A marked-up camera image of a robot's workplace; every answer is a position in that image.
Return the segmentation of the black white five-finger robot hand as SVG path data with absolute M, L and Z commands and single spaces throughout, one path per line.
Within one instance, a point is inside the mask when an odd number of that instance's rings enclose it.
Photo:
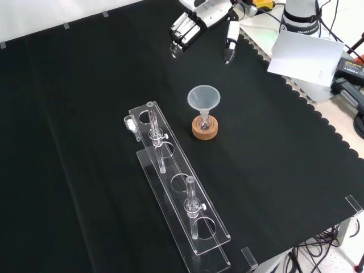
M 232 62 L 239 37 L 239 19 L 234 11 L 237 1 L 180 1 L 185 11 L 169 29 L 172 39 L 170 51 L 177 58 L 206 30 L 228 20 L 226 47 L 222 53 L 225 64 Z

